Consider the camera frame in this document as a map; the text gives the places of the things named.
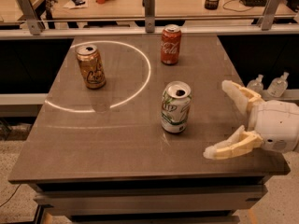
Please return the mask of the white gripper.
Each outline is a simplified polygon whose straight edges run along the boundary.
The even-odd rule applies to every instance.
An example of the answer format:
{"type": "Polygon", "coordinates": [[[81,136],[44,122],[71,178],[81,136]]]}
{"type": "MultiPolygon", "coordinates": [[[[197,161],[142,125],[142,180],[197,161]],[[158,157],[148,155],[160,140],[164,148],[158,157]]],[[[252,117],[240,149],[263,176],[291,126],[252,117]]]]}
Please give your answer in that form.
{"type": "Polygon", "coordinates": [[[250,153],[261,147],[268,151],[287,153],[298,151],[299,106],[295,103],[271,100],[232,80],[223,80],[222,90],[234,101],[242,115],[249,116],[249,130],[241,125],[228,139],[207,147],[206,159],[226,160],[250,153]]]}

